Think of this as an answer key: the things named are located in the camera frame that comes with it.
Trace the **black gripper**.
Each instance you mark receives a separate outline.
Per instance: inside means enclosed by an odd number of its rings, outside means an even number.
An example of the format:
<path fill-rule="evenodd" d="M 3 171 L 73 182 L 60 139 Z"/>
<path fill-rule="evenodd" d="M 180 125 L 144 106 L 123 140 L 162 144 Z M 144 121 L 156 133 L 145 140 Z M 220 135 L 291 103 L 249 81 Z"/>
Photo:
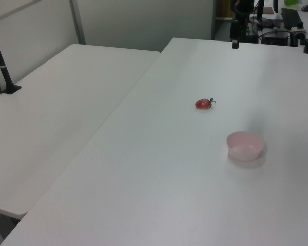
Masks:
<path fill-rule="evenodd" d="M 254 10 L 253 0 L 236 0 L 232 1 L 232 12 L 235 14 L 235 20 L 230 24 L 230 40 L 232 48 L 239 48 L 239 37 L 246 37 L 247 22 L 244 21 Z"/>

